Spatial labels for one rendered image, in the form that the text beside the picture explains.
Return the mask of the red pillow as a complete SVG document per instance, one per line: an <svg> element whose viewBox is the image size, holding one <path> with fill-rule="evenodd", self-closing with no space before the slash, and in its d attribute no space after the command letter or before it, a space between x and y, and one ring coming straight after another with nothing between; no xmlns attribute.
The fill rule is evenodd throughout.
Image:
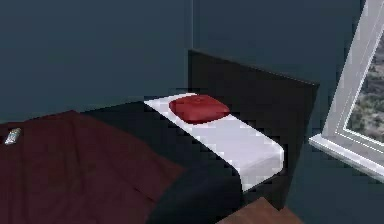
<svg viewBox="0 0 384 224"><path fill-rule="evenodd" d="M169 109L188 124L204 124L226 117L230 109L209 95L191 95L172 100Z"/></svg>

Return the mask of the black bed with white mattress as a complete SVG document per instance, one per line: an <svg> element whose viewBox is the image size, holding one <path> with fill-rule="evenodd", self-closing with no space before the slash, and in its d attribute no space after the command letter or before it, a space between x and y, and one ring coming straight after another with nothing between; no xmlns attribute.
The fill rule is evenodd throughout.
<svg viewBox="0 0 384 224"><path fill-rule="evenodd" d="M77 113L183 167L145 224L217 224L258 199L284 206L316 94L314 83L190 51L184 93ZM230 114L188 124L168 104L191 95L209 95Z"/></svg>

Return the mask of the dark red blanket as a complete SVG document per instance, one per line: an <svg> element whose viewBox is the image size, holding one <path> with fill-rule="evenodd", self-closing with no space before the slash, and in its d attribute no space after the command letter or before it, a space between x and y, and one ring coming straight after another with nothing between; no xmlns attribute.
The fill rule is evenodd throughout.
<svg viewBox="0 0 384 224"><path fill-rule="evenodd" d="M0 124L0 224L145 224L183 170L75 111Z"/></svg>

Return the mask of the white framed window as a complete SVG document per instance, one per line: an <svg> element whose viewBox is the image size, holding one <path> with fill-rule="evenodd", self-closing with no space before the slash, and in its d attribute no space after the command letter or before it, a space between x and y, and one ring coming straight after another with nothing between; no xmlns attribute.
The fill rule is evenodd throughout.
<svg viewBox="0 0 384 224"><path fill-rule="evenodd" d="M309 143L384 183L384 0L365 0L323 130Z"/></svg>

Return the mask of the grey remote control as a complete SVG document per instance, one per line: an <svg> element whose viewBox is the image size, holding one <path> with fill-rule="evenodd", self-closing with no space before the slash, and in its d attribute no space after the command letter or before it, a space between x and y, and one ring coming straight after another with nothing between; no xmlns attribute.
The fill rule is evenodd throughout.
<svg viewBox="0 0 384 224"><path fill-rule="evenodd" d="M20 134L21 134L20 128L14 128L14 129L10 130L5 141L4 141L4 144L5 145L15 144L18 137L20 136Z"/></svg>

